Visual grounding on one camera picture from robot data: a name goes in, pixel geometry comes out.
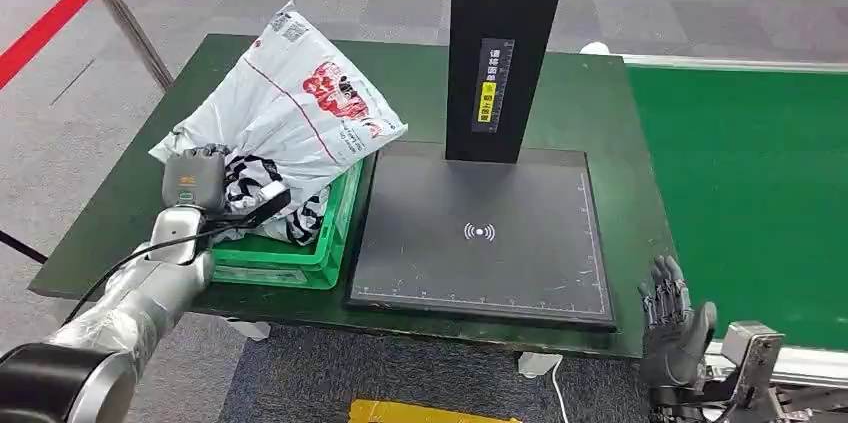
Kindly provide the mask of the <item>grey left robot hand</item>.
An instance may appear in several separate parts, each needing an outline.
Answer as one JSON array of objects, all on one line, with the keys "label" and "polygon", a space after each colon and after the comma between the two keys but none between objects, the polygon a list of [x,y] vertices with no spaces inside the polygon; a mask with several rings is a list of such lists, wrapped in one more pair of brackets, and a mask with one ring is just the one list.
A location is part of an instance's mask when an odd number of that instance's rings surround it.
[{"label": "grey left robot hand", "polygon": [[166,207],[191,205],[207,213],[224,210],[226,150],[206,145],[182,151],[165,162],[161,196]]}]

